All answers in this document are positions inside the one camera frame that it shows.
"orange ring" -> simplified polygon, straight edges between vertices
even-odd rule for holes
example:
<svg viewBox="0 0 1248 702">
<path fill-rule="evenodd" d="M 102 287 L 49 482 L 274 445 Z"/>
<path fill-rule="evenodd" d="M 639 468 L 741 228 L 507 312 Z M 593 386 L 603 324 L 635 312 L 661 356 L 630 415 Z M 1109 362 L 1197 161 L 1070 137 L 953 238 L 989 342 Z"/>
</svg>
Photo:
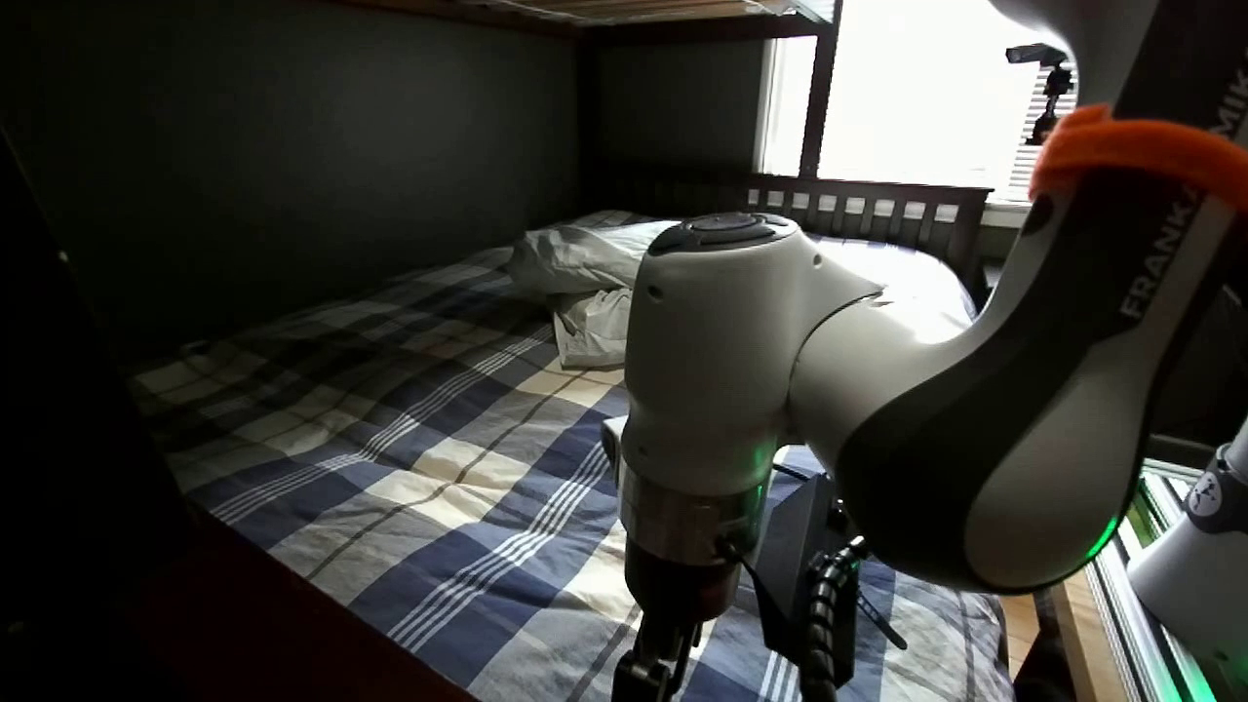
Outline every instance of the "orange ring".
<svg viewBox="0 0 1248 702">
<path fill-rule="evenodd" d="M 1168 176 L 1248 212 L 1248 152 L 1235 141 L 1193 124 L 1115 122 L 1109 105 L 1083 105 L 1051 129 L 1029 178 L 1029 194 L 1058 190 L 1063 176 L 1089 169 Z"/>
</svg>

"green light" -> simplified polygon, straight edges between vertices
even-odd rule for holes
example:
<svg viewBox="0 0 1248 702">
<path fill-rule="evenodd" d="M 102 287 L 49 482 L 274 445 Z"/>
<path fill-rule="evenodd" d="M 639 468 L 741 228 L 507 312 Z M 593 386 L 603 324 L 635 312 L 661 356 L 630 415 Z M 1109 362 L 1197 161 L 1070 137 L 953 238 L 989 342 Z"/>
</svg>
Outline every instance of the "green light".
<svg viewBox="0 0 1248 702">
<path fill-rule="evenodd" d="M 1089 560 L 1118 534 L 1118 518 L 1109 518 L 1094 542 L 1089 545 Z"/>
<path fill-rule="evenodd" d="M 773 462 L 776 462 L 776 441 L 760 441 L 752 449 L 752 473 L 764 476 L 773 468 Z"/>
<path fill-rule="evenodd" d="M 1231 659 L 1219 659 L 1217 675 L 1228 679 L 1231 689 L 1248 689 L 1248 653 L 1231 655 Z"/>
<path fill-rule="evenodd" d="M 1211 688 L 1210 688 L 1206 675 L 1193 675 L 1193 679 L 1191 679 L 1191 696 L 1193 696 L 1193 702 L 1217 702 L 1217 696 L 1211 696 Z"/>
</svg>

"black cable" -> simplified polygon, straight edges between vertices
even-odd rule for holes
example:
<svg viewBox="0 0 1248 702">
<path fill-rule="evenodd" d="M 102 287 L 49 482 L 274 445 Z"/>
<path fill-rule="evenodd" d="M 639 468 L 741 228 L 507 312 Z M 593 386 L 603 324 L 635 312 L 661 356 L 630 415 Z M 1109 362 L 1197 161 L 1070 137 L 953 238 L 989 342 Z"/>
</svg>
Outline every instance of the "black cable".
<svg viewBox="0 0 1248 702">
<path fill-rule="evenodd" d="M 801 482 L 807 482 L 812 476 L 807 473 L 801 473 L 801 468 L 789 468 L 789 466 L 773 466 L 776 473 L 784 473 L 784 476 L 791 476 L 791 480 L 801 480 Z"/>
<path fill-rule="evenodd" d="M 807 610 L 807 655 L 801 664 L 801 688 L 807 702 L 833 702 L 841 664 L 853 664 L 841 642 L 853 642 L 859 610 L 859 560 L 866 559 L 863 534 L 838 555 L 816 555 L 812 560 L 812 610 Z"/>
</svg>

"bed sheet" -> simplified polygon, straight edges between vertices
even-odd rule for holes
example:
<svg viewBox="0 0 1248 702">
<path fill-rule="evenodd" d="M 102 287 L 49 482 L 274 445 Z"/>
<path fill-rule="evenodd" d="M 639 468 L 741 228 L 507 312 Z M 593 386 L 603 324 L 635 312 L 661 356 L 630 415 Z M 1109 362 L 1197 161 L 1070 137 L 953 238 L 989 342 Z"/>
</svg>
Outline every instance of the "bed sheet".
<svg viewBox="0 0 1248 702">
<path fill-rule="evenodd" d="M 602 423 L 507 247 L 394 278 L 132 377 L 187 498 L 483 702 L 607 697 L 639 610 Z M 845 702 L 1009 697 L 1003 610 L 866 560 Z M 741 579 L 677 697 L 801 697 Z"/>
</svg>

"dark wall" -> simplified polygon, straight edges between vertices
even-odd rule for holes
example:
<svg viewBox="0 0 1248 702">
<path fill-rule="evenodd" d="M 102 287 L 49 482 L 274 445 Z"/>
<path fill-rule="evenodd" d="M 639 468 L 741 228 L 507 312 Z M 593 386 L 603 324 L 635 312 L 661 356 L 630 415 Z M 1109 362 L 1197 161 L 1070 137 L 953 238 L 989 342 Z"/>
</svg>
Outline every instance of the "dark wall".
<svg viewBox="0 0 1248 702">
<path fill-rule="evenodd" d="M 764 39 L 603 39 L 583 51 L 590 170 L 752 170 Z"/>
<path fill-rule="evenodd" d="M 0 117 L 128 362 L 578 198 L 569 39 L 331 0 L 4 3 Z"/>
<path fill-rule="evenodd" d="M 0 407 L 8 417 L 0 441 L 11 449 L 0 468 L 8 497 L 0 510 L 0 697 L 8 697 L 15 619 L 54 618 L 67 601 L 92 618 L 96 596 L 117 596 L 178 555 L 192 521 L 4 141 L 0 230 Z"/>
</svg>

